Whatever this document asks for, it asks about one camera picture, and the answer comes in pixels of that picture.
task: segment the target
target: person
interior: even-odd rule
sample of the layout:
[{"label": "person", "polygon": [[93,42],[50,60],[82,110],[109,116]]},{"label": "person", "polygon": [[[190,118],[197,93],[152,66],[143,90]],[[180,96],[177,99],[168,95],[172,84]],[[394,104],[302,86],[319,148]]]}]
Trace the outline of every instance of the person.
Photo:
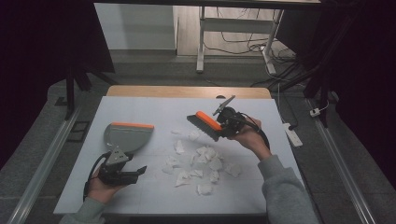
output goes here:
[{"label": "person", "polygon": [[[258,119],[248,120],[262,126]],[[318,223],[310,198],[300,180],[291,168],[283,167],[278,156],[271,153],[257,132],[245,125],[238,134],[229,139],[251,150],[260,160],[258,166],[264,178],[262,193],[267,205],[266,215],[271,224]],[[65,215],[60,223],[105,223],[101,217],[105,206],[122,188],[107,186],[99,178],[93,177],[84,204],[77,213]]]}]

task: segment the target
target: white tabletop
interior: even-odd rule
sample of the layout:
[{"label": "white tabletop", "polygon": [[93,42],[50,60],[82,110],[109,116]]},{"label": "white tabletop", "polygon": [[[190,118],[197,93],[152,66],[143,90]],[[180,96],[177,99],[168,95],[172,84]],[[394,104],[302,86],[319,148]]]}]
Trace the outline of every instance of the white tabletop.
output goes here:
[{"label": "white tabletop", "polygon": [[[82,191],[88,174],[96,159],[107,151],[103,134],[113,122],[147,123],[155,126],[149,142],[127,162],[123,171],[135,171],[147,165],[147,171],[139,176],[136,184],[119,191],[106,207],[105,213],[123,215],[193,215],[193,214],[264,214],[265,199],[262,196],[262,175],[257,167],[259,160],[237,142],[220,138],[214,142],[199,132],[200,137],[191,141],[188,135],[198,129],[186,119],[188,115],[202,110],[207,115],[224,100],[154,97],[115,97],[102,99],[84,145],[63,194],[55,208],[55,214],[76,213],[82,205]],[[289,140],[277,113],[276,103],[270,99],[238,99],[229,106],[236,111],[262,121],[273,154],[277,154],[285,167],[292,167],[301,179]],[[185,152],[177,155],[174,143],[181,140]],[[211,195],[198,195],[196,186],[208,183],[210,172],[207,166],[195,163],[190,166],[190,157],[195,149],[213,147],[224,158],[224,164],[235,163],[242,168],[237,178],[219,172],[219,182],[214,184]],[[162,171],[169,156],[182,164],[172,175]],[[193,177],[190,185],[175,188],[177,174],[182,170],[204,170],[204,177]]]}]

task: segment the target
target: white power strip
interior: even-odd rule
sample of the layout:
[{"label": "white power strip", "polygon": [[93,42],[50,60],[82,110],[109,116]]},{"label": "white power strip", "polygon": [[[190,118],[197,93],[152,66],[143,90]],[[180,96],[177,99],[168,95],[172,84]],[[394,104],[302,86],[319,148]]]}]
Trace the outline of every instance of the white power strip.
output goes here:
[{"label": "white power strip", "polygon": [[284,123],[283,127],[285,128],[285,132],[288,135],[289,140],[291,141],[291,144],[294,147],[300,147],[303,145],[301,142],[300,138],[297,136],[297,133],[294,130],[289,130],[289,123]]}]

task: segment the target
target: wooden floor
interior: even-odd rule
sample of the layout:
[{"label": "wooden floor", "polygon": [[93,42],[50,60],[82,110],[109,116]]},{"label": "wooden floor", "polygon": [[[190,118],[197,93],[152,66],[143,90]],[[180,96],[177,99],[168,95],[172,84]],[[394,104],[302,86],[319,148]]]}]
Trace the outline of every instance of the wooden floor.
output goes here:
[{"label": "wooden floor", "polygon": [[[273,18],[274,11],[272,9],[257,9],[257,8],[227,8],[219,7],[219,18],[227,19],[246,19],[246,20],[266,20],[270,21]],[[177,55],[179,56],[191,56],[197,55],[198,44],[199,44],[199,8],[198,7],[177,7],[178,16],[178,27],[177,27]],[[205,8],[206,18],[217,18],[218,12],[216,7]],[[261,56],[260,52],[249,52],[244,54],[231,54],[222,52],[223,49],[230,52],[244,52],[249,50],[250,46],[256,44],[266,43],[268,35],[260,34],[238,34],[238,33],[223,33],[224,38],[229,41],[246,41],[240,43],[227,42],[221,36],[221,32],[205,32],[204,42],[207,47],[205,48],[205,55],[221,55],[221,56]],[[285,49],[279,42],[273,44],[274,51]]]}]

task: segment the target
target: forearm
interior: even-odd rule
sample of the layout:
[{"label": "forearm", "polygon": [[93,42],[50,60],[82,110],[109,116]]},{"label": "forearm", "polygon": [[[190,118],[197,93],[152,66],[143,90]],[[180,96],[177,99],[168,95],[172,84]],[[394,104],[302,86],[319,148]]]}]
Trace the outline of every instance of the forearm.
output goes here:
[{"label": "forearm", "polygon": [[86,198],[84,204],[75,214],[65,215],[61,224],[84,224],[84,223],[97,223],[104,224],[105,219],[101,217],[105,205],[89,197]]},{"label": "forearm", "polygon": [[259,163],[264,177],[262,193],[272,224],[318,223],[309,196],[291,168],[285,169],[277,155]]}]

